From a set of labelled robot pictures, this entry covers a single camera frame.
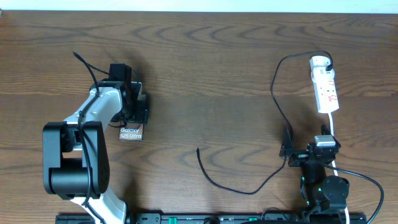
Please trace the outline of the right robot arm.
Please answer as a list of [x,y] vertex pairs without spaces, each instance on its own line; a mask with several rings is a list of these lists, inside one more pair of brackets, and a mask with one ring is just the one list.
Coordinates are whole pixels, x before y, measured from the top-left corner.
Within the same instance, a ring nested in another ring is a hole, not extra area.
[[300,212],[300,218],[305,222],[325,223],[326,217],[337,222],[347,207],[348,180],[327,175],[325,170],[325,166],[336,159],[341,145],[325,125],[321,126],[321,132],[314,137],[313,143],[307,144],[306,149],[294,149],[289,130],[284,129],[279,152],[280,157],[288,160],[288,166],[301,169],[300,191],[308,208]]

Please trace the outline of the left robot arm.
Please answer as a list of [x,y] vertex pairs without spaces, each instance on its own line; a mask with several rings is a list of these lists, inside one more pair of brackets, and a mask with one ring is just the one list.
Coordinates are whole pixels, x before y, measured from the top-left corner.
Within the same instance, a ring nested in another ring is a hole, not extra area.
[[84,209],[82,215],[57,215],[56,223],[134,223],[126,202],[109,186],[107,128],[121,141],[141,141],[149,116],[135,71],[112,63],[107,78],[90,87],[89,97],[69,117],[47,123],[42,132],[44,189]]

